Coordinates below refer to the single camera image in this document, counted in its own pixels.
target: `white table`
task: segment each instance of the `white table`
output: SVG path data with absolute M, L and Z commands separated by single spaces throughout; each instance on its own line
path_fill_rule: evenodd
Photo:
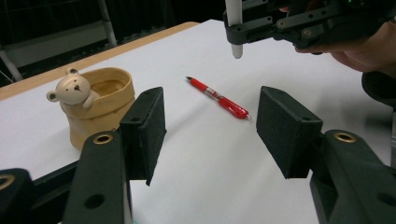
M 151 186 L 132 181 L 134 219 L 158 223 L 318 223 L 309 178 L 285 180 L 256 133 L 261 86 L 286 91 L 324 121 L 363 137 L 389 165 L 391 109 L 361 88 L 361 74 L 330 55 L 298 54 L 291 43 L 244 46 L 236 60 L 221 21 L 188 30 L 90 66 L 133 76 L 136 96 L 163 87 L 167 134 Z M 186 81 L 196 77 L 247 109 L 234 118 Z M 0 169 L 33 179 L 79 157 L 59 104 L 46 99 L 59 80 L 0 102 Z

